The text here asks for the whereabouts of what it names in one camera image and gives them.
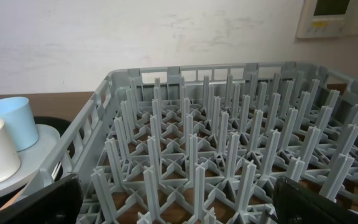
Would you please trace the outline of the light blue plastic cup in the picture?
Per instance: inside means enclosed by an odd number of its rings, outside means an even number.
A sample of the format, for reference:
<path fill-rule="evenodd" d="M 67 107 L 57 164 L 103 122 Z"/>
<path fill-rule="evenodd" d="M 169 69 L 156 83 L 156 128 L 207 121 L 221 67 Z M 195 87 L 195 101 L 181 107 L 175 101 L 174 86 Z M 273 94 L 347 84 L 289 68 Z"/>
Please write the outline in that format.
<path fill-rule="evenodd" d="M 4 120 L 18 151 L 38 141 L 39 135 L 28 98 L 15 96 L 0 99 L 0 118 Z"/>

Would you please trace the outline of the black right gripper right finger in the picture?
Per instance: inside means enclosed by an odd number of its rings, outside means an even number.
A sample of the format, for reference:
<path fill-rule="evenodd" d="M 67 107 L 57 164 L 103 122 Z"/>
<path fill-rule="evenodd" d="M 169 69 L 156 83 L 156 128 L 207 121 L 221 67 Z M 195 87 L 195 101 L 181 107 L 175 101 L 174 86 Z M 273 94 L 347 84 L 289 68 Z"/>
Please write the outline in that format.
<path fill-rule="evenodd" d="M 273 190 L 278 224 L 358 224 L 358 214 L 282 175 Z"/>

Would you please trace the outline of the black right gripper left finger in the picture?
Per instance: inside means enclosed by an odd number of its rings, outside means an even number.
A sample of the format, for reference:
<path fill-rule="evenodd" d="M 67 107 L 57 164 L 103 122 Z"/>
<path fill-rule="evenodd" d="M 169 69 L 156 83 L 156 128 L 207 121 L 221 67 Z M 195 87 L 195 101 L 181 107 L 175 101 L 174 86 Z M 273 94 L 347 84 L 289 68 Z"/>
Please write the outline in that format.
<path fill-rule="evenodd" d="M 0 210 L 0 223 L 75 223 L 82 204 L 81 182 L 73 173 Z"/>

